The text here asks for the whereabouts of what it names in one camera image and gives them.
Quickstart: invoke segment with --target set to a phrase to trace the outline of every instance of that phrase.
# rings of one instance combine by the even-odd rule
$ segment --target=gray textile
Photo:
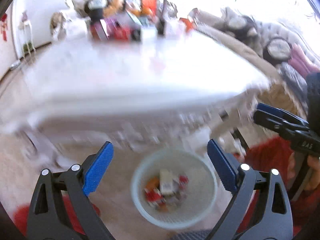
[[[282,62],[280,66],[280,74],[288,87],[297,96],[303,110],[308,113],[307,83],[305,79],[287,62]]]
[[[205,240],[211,230],[201,230],[194,232],[181,233],[173,236],[170,240]]]

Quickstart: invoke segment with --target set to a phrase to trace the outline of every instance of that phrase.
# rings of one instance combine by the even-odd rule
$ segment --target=trash
[[[172,212],[187,198],[189,179],[186,175],[175,175],[161,169],[159,176],[148,181],[145,196],[149,205],[160,212]]]

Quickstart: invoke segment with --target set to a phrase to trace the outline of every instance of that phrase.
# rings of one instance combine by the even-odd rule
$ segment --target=table
[[[72,164],[57,143],[109,140],[139,151],[172,142],[269,85],[249,62],[197,32],[145,43],[62,41],[21,82],[1,106],[0,128],[30,139],[35,149],[27,156],[52,169]]]

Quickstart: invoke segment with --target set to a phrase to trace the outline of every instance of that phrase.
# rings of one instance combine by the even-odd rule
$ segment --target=hand
[[[295,166],[294,153],[289,157],[289,165],[287,178],[292,179],[295,176],[294,166]],[[320,160],[317,157],[308,156],[308,165],[313,169],[313,173],[309,182],[306,184],[304,190],[314,190],[320,184]]]

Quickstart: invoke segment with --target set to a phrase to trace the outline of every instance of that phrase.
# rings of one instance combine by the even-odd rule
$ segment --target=basket
[[[189,178],[187,198],[175,211],[159,212],[145,199],[144,187],[160,169]],[[176,148],[165,148],[146,157],[134,173],[131,183],[133,202],[140,214],[152,224],[166,229],[190,227],[211,211],[216,195],[217,181],[213,167],[196,154]]]

